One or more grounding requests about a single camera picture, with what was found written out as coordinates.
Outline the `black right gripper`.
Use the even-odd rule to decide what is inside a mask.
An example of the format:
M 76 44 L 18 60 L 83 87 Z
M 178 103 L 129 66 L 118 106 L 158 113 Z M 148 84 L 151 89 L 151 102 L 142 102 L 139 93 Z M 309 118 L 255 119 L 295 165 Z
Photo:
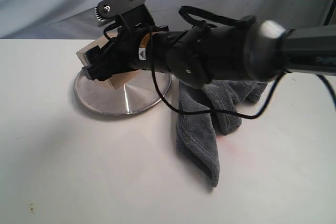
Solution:
M 108 37 L 103 48 L 86 51 L 87 66 L 82 72 L 91 81 L 106 81 L 114 74 L 135 70 L 169 73 L 192 88 L 201 88 L 211 79 L 197 50 L 210 31 L 205 24 L 184 31 L 138 25 L 131 35 L 121 31 Z

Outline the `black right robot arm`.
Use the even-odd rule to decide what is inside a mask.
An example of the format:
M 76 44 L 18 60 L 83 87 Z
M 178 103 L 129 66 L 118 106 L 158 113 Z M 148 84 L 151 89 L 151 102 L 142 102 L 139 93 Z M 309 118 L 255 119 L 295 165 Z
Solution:
M 254 16 L 239 20 L 183 6 L 189 30 L 137 24 L 90 49 L 83 72 L 104 81 L 135 70 L 176 76 L 192 88 L 214 80 L 269 82 L 286 72 L 335 75 L 335 27 L 285 29 Z

